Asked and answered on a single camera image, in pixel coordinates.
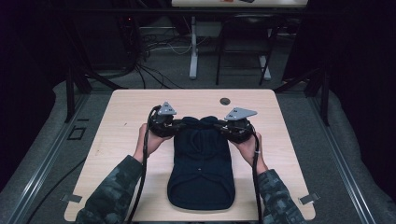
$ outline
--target camouflage sleeve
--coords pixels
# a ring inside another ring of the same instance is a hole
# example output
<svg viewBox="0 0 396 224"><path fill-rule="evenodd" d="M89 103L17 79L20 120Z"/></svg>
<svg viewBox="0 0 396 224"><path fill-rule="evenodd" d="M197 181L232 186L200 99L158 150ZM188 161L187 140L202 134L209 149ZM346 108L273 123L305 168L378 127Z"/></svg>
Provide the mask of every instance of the camouflage sleeve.
<svg viewBox="0 0 396 224"><path fill-rule="evenodd" d="M141 173L142 164L127 156L93 192L75 223L123 223Z"/></svg>
<svg viewBox="0 0 396 224"><path fill-rule="evenodd" d="M265 210L264 223L306 223L275 170L259 174L260 195Z"/></svg>

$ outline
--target hand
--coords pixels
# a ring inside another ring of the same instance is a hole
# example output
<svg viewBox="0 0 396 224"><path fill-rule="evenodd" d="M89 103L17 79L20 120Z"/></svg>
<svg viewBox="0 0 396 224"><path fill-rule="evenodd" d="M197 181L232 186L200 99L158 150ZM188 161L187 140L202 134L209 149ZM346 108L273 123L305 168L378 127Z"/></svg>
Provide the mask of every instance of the hand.
<svg viewBox="0 0 396 224"><path fill-rule="evenodd" d="M268 170L267 165L264 162L264 158L262 156L262 135L260 133L256 133L257 138L259 138L259 143L260 143L260 154L259 158L257 159L257 174L261 174L262 172L265 172ZM236 144L235 142L233 143L236 148L238 148L239 152L241 153L242 157L247 161L247 163L250 166L253 166L253 158L254 158L254 153L256 151L256 139L253 135L250 136L250 138L240 144Z"/></svg>
<svg viewBox="0 0 396 224"><path fill-rule="evenodd" d="M139 137L137 139L136 150L134 152L134 158L137 161L143 162L143 145L145 142L147 123L142 124L139 128ZM151 131L148 131L148 157L161 145L162 142L172 137L161 138Z"/></svg>

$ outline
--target person's right hand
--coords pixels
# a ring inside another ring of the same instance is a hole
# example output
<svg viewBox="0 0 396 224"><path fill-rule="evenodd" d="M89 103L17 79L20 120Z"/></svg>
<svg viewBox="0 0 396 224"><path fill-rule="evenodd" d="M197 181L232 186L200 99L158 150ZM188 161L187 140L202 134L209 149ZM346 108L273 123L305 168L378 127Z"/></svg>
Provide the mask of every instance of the person's right hand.
<svg viewBox="0 0 396 224"><path fill-rule="evenodd" d="M260 143L260 154L259 154L259 158L257 159L257 174L261 174L262 172L265 172L268 170L267 165L264 162L264 157L262 155L262 135L260 133L256 133L257 138L259 139L259 143ZM233 143L236 148L238 148L239 152L241 153L242 157L245 159L245 161L247 161L247 163L250 166L253 166L253 158L254 158L254 153L256 151L256 139L253 135L250 136L250 138L240 144L236 144L235 142L231 142Z"/></svg>

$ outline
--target black cable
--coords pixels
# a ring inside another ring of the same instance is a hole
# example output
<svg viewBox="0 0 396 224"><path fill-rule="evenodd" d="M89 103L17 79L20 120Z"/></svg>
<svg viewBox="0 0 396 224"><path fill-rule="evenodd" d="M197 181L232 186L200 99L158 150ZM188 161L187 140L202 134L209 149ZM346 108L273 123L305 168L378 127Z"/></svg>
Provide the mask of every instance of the black cable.
<svg viewBox="0 0 396 224"><path fill-rule="evenodd" d="M75 171L85 160L87 160L87 157L85 157L82 161L80 161L73 169L71 169L67 174L65 174L53 187L52 189L49 190L49 192L44 196L44 198L41 200L41 202L38 204L38 206L35 208L33 213L29 216L27 219L26 224L29 224L33 217L35 216L35 213L38 211L38 209L41 207L41 205L44 203L44 201L47 200L47 198L51 195L51 193L64 181L73 171Z"/></svg>
<svg viewBox="0 0 396 224"><path fill-rule="evenodd" d="M253 184L254 184L254 191L256 194L256 204L257 204L257 215L259 217L259 224L262 223L262 201L260 198L260 189L259 189L259 179L257 174L257 160L259 159L260 154L260 141L257 137L256 133L253 132L253 136L256 140L256 150L254 152L253 157L253 165L252 165L252 173L253 173Z"/></svg>
<svg viewBox="0 0 396 224"><path fill-rule="evenodd" d="M161 81L160 81L158 78L156 78L154 75L152 75L152 74L150 73L150 71L148 71L145 67L141 66L140 68L141 68L143 71L147 72L149 75L151 75L158 83L162 84L166 89L172 89L172 88L166 86L163 82L161 82Z"/></svg>
<svg viewBox="0 0 396 224"><path fill-rule="evenodd" d="M132 223L132 218L134 217L134 213L136 212L137 205L139 204L140 197L142 195L143 187L145 185L146 180L146 172L148 167L148 140L149 140L149 119L151 118L152 113L157 110L159 107L154 106L148 114L148 122L146 126L145 138L143 142L143 164L142 164L142 176L140 178L139 190L136 194L136 199L134 200L134 207L132 208L132 212L128 217L127 223Z"/></svg>
<svg viewBox="0 0 396 224"><path fill-rule="evenodd" d="M148 70L150 70L150 71L153 71L153 72L159 74L160 76L166 78L166 80L168 80L170 83L174 84L174 85L175 85L176 87L178 87L179 89L184 89L183 87L178 86L178 85L177 85L175 82L173 82L169 77L167 77L166 75L163 75L160 71L158 71L158 70L156 70L156 69L154 69L154 68L147 67L147 66L145 66L145 65L141 65L141 66L143 66L144 68L146 68L146 69L148 69Z"/></svg>
<svg viewBox="0 0 396 224"><path fill-rule="evenodd" d="M163 83L165 83L164 82L164 78L163 78L164 76L161 76L161 78L162 78L162 80L161 80L161 87L160 87L160 89L162 89L163 88Z"/></svg>
<svg viewBox="0 0 396 224"><path fill-rule="evenodd" d="M140 66L141 66L141 65L140 65L139 63L136 65L136 71L139 73L140 78L142 78L143 89L145 90L145 89L146 89L146 81L145 81L145 79L143 78L142 72L140 71Z"/></svg>

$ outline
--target wooden table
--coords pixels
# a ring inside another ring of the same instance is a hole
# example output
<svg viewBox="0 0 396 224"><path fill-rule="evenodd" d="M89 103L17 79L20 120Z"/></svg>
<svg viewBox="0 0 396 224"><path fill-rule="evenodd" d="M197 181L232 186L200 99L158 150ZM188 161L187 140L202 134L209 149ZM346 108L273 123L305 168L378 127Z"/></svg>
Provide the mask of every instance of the wooden table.
<svg viewBox="0 0 396 224"><path fill-rule="evenodd" d="M229 105L219 100L227 97ZM155 105L169 104L176 110L175 119L190 116L224 117L234 108L255 110L248 119L262 134L262 147L269 168L274 168L290 190L291 198L305 219L312 219L312 204L301 205L298 198L308 194L303 174L295 156L288 130L276 96L270 90L122 90L114 91L93 140L92 148L73 192L82 196L80 203L69 202L64 217L74 221L78 210L101 181L126 155L133 155L140 125L147 122ZM226 210L191 211L169 203L166 186L173 168L173 139L164 142L148 159L148 173L134 221L242 221L257 220L257 208L250 166L230 144L235 182L235 201Z"/></svg>

